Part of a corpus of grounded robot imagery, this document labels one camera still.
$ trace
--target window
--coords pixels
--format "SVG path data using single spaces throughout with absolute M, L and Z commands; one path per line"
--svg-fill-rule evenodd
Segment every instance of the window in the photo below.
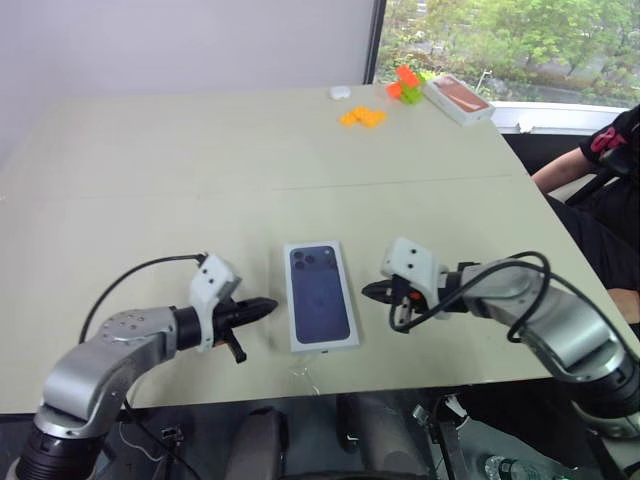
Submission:
M 638 0 L 387 0 L 376 82 L 409 65 L 491 101 L 640 103 Z

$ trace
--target person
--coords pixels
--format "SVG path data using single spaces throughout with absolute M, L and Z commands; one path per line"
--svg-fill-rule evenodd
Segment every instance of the person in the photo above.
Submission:
M 600 188 L 575 206 L 546 196 L 625 320 L 640 336 L 640 105 L 534 173 L 545 194 L 595 170 L 600 156 L 627 144 L 635 171 Z

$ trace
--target black cable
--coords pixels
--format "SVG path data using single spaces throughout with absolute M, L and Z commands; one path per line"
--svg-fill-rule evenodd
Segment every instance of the black cable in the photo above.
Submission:
M 176 255 L 172 257 L 161 257 L 161 258 L 149 260 L 148 262 L 141 263 L 140 265 L 137 265 L 127 270 L 125 273 L 120 275 L 111 285 L 109 285 L 109 287 L 103 292 L 102 295 L 100 295 L 100 297 L 98 297 L 98 300 L 96 300 L 96 302 L 93 304 L 93 306 L 91 307 L 91 310 L 87 314 L 87 318 L 85 319 L 84 324 L 82 325 L 82 330 L 80 331 L 80 338 L 78 343 L 85 342 L 87 338 L 87 332 L 89 331 L 89 327 L 91 325 L 91 321 L 93 320 L 93 317 L 95 316 L 96 311 L 98 310 L 98 307 L 100 307 L 102 302 L 109 296 L 109 294 L 118 285 L 120 285 L 120 283 L 122 283 L 124 279 L 126 279 L 130 275 L 134 274 L 139 270 L 142 270 L 143 268 L 150 267 L 151 265 L 156 265 L 158 263 L 164 263 L 164 262 L 195 260 L 198 262 L 198 265 L 201 265 L 206 258 L 207 258 L 207 255 L 202 253 L 196 253 L 191 255 Z M 135 416 L 135 412 L 133 411 L 133 407 L 129 404 L 129 401 L 126 399 L 126 397 L 124 398 L 124 401 L 122 402 L 122 404 L 124 405 L 124 409 L 126 410 L 127 414 L 131 418 L 131 421 L 140 429 L 142 433 L 144 433 L 147 437 L 153 440 L 153 442 L 156 445 L 158 445 L 162 450 L 164 450 L 167 453 L 167 455 L 172 457 L 178 463 L 181 463 L 187 470 L 189 470 L 189 472 L 193 475 L 194 478 L 196 478 L 197 480 L 200 480 L 200 475 L 198 475 L 198 473 L 193 469 L 191 465 L 189 465 L 185 460 L 182 459 L 182 457 L 174 453 L 169 447 L 167 447 L 164 443 L 162 443 L 162 440 L 157 438 L 153 433 L 149 431 L 149 429 L 147 429 L 147 427 L 145 427 L 142 424 L 140 420 L 138 420 L 138 418 Z
M 522 325 L 533 315 L 535 310 L 540 306 L 540 303 L 544 299 L 544 295 L 546 294 L 546 292 L 547 292 L 547 290 L 549 288 L 549 282 L 550 282 L 550 278 L 549 277 L 551 276 L 551 270 L 550 270 L 549 261 L 541 253 L 538 253 L 538 252 L 522 252 L 522 253 L 518 253 L 516 255 L 513 255 L 510 258 L 519 258 L 519 257 L 524 257 L 524 256 L 534 256 L 534 257 L 540 259 L 540 261 L 542 262 L 543 266 L 542 267 L 537 267 L 538 269 L 536 271 L 539 271 L 539 272 L 543 273 L 545 278 L 543 279 L 543 283 L 542 283 L 540 291 L 538 292 L 538 295 L 536 296 L 535 300 L 531 304 L 531 307 L 535 307 L 535 308 L 532 309 L 530 307 L 529 309 L 527 309 L 527 311 L 518 320 L 516 320 L 516 323 L 513 325 L 512 329 L 514 327 L 516 327 L 516 325 L 517 325 L 517 330 L 519 330 L 522 327 Z M 445 297 L 439 304 L 437 304 L 433 308 L 430 308 L 429 310 L 427 310 L 425 313 L 423 313 L 419 317 L 416 317 L 413 320 L 411 320 L 410 322 L 405 323 L 405 324 L 403 324 L 401 326 L 398 326 L 398 325 L 395 324 L 396 305 L 395 305 L 395 302 L 392 302 L 391 309 L 390 309 L 390 312 L 389 312 L 389 324 L 390 324 L 390 326 L 391 326 L 391 328 L 393 330 L 395 330 L 397 332 L 401 332 L 401 333 L 407 333 L 410 329 L 412 329 L 415 326 L 421 324 L 422 322 L 428 320 L 429 318 L 433 317 L 437 313 L 442 312 L 447 307 L 449 307 L 450 305 L 452 305 L 453 303 L 458 301 L 458 299 L 460 297 L 462 297 L 462 295 L 464 295 L 468 290 L 470 290 L 472 287 L 476 286 L 478 283 L 480 283 L 482 280 L 484 280 L 485 278 L 487 278 L 491 274 L 493 274 L 493 273 L 495 273 L 497 271 L 500 271 L 500 270 L 504 270 L 505 268 L 510 268 L 510 267 L 530 268 L 530 267 L 536 267 L 536 265 L 533 265 L 533 264 L 527 263 L 527 262 L 517 261 L 517 260 L 507 260 L 505 262 L 493 265 L 493 266 L 487 268 L 486 270 L 483 270 L 477 276 L 475 276 L 474 278 L 469 280 L 467 283 L 465 283 L 461 287 L 459 287 L 456 290 L 454 290 L 453 292 L 451 292 L 449 295 L 447 295 L 447 297 Z M 509 338 L 509 341 L 517 343 L 517 342 L 520 341 L 520 339 L 519 338 L 514 338 L 512 340 L 511 338 Z
M 193 469 L 193 467 L 187 463 L 186 460 L 184 460 L 180 455 L 178 455 L 173 450 L 171 450 L 169 447 L 167 447 L 164 443 L 162 443 L 162 440 L 160 440 L 153 433 L 151 433 L 149 431 L 149 429 L 147 427 L 145 427 L 140 420 L 138 420 L 138 418 L 135 415 L 135 412 L 133 411 L 133 408 L 131 408 L 131 405 L 129 405 L 129 402 L 126 399 L 124 400 L 123 405 L 124 405 L 124 409 L 129 414 L 129 417 L 131 418 L 131 421 L 140 429 L 140 431 L 142 433 L 144 433 L 147 437 L 152 439 L 154 441 L 154 443 L 158 447 L 160 447 L 160 449 L 163 450 L 167 455 L 172 457 L 178 463 L 181 463 L 184 468 L 189 470 L 189 473 L 191 473 L 191 475 L 193 475 L 194 478 L 196 478 L 197 480 L 202 480 L 200 475 L 198 475 L 198 472 L 196 472 Z

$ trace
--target phone box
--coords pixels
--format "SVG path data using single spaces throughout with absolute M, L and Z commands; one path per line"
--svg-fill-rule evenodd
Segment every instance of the phone box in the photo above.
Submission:
M 429 80 L 422 87 L 422 93 L 462 126 L 491 118 L 495 110 L 453 75 Z
M 360 345 L 339 242 L 287 244 L 284 268 L 291 351 Z

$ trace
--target table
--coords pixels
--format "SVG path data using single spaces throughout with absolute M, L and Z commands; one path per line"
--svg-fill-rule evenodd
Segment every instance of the table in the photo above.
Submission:
M 343 127 L 356 105 L 376 129 Z M 462 128 L 427 101 L 405 106 L 375 86 L 347 101 L 323 89 L 69 100 L 0 171 L 0 411 L 34 411 L 55 361 L 77 341 L 102 290 L 163 255 L 215 251 L 243 277 L 237 299 L 281 306 L 237 330 L 248 354 L 181 352 L 132 389 L 136 406 L 519 380 L 548 375 L 506 328 L 454 315 L 410 335 L 363 297 L 387 245 L 406 236 L 441 262 L 536 249 L 635 342 L 494 126 Z M 340 240 L 361 346 L 289 352 L 282 245 Z M 129 308 L 185 306 L 192 264 L 122 284 L 96 323 Z

